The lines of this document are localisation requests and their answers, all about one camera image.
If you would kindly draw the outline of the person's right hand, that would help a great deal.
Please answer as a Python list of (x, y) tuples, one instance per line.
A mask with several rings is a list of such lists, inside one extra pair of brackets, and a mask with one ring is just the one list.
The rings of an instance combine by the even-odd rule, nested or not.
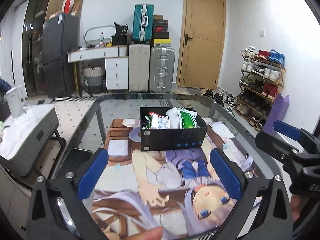
[(297, 221), (300, 217), (300, 213), (307, 201), (306, 197), (293, 194), (290, 200), (291, 213), (293, 222)]

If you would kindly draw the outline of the person's left hand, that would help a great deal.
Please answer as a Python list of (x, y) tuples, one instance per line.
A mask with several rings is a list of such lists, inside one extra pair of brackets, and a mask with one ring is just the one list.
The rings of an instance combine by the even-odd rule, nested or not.
[(148, 231), (144, 231), (130, 237), (127, 240), (161, 240), (163, 236), (163, 228), (157, 227)]

